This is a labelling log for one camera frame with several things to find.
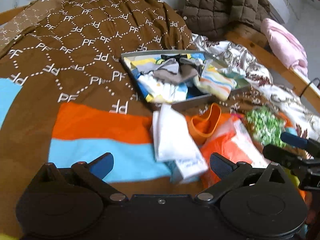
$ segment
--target orange plastic bag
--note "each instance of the orange plastic bag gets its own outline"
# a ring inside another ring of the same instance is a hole
[[[194,116],[188,121],[189,134],[197,145],[203,145],[212,136],[221,116],[221,108],[213,103],[201,116]]]
[[[200,151],[210,166],[210,156],[217,152],[233,163],[244,161],[255,168],[266,168],[269,164],[263,155],[256,149],[250,135],[241,120],[233,115],[216,128],[213,135],[201,147]],[[220,181],[219,177],[211,170],[201,176],[205,188]]]

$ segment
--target pink blanket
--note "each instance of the pink blanket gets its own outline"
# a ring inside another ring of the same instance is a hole
[[[267,37],[273,53],[286,68],[297,69],[308,76],[307,54],[295,36],[268,18],[263,20],[261,32]]]

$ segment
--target white patterned fabric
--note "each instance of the white patterned fabric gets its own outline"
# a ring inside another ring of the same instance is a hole
[[[192,39],[199,51],[209,52],[230,70],[244,70],[247,81],[290,119],[300,137],[320,141],[320,118],[310,112],[292,90],[273,84],[269,70],[259,64],[247,48],[230,41],[212,42],[197,34],[193,34]]]

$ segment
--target quilted jacket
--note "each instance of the quilted jacket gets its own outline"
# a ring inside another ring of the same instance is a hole
[[[234,22],[260,31],[269,13],[268,0],[186,0],[182,16],[193,33],[216,40]]]

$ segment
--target folded clothes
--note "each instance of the folded clothes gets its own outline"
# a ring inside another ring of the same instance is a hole
[[[195,86],[205,94],[213,94],[222,101],[226,101],[231,90],[236,86],[236,81],[221,75],[210,60],[206,60],[201,77],[193,78]]]
[[[170,58],[164,61],[161,64],[156,64],[153,62],[146,62],[144,64],[137,64],[134,66],[138,69],[141,74],[148,74],[151,71],[155,71],[158,69],[165,69],[166,71],[177,74],[179,72],[179,63],[176,61],[175,58]]]
[[[153,77],[153,72],[146,75],[140,74],[137,80],[149,93],[149,95],[145,97],[147,100],[149,96],[150,99],[147,100],[148,102],[172,103],[186,100],[188,87],[184,83],[179,86],[163,83]]]
[[[157,79],[163,80],[166,83],[170,83],[173,85],[179,85],[181,83],[190,80],[191,78],[198,75],[197,70],[189,65],[184,64],[180,66],[180,73],[172,74],[168,72],[166,69],[158,69],[153,72],[153,76]]]
[[[160,111],[153,112],[151,130],[157,162],[195,159],[200,153],[185,117],[170,105],[162,104]]]

